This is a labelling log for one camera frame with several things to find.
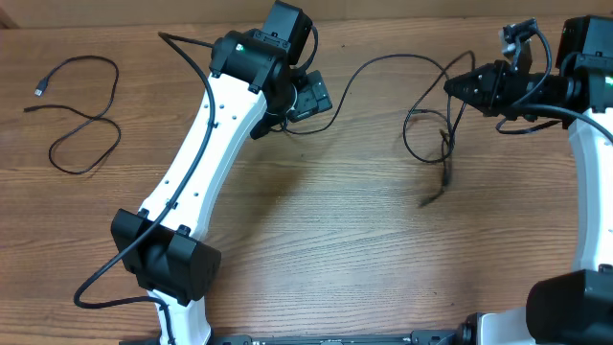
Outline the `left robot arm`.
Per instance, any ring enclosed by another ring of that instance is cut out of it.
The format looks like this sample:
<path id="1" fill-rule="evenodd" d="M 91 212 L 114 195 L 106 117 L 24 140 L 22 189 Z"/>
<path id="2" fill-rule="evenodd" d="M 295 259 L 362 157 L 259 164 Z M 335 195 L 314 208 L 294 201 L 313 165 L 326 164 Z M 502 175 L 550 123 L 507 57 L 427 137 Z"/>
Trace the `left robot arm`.
<path id="1" fill-rule="evenodd" d="M 312 20 L 282 1 L 261 29 L 231 31 L 212 46 L 210 74 L 196 118 L 154 191 L 130 213 L 119 210 L 110 232 L 125 269 L 157 309 L 153 344 L 208 344 L 205 295 L 221 254 L 204 244 L 218 193 L 247 138 L 332 107 L 318 71 L 298 62 Z"/>

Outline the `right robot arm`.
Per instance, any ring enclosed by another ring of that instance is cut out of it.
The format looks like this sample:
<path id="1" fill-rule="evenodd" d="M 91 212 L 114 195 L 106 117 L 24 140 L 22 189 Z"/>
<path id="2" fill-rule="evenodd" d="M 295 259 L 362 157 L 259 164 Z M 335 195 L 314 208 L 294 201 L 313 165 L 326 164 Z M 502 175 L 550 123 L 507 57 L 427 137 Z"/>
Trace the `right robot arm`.
<path id="1" fill-rule="evenodd" d="M 445 92 L 486 117 L 546 117 L 569 133 L 579 226 L 569 273 L 536 283 L 525 306 L 469 316 L 448 344 L 609 344 L 612 341 L 612 20 L 565 21 L 558 52 L 531 73 L 533 19 L 500 32 L 505 59 L 447 81 Z"/>

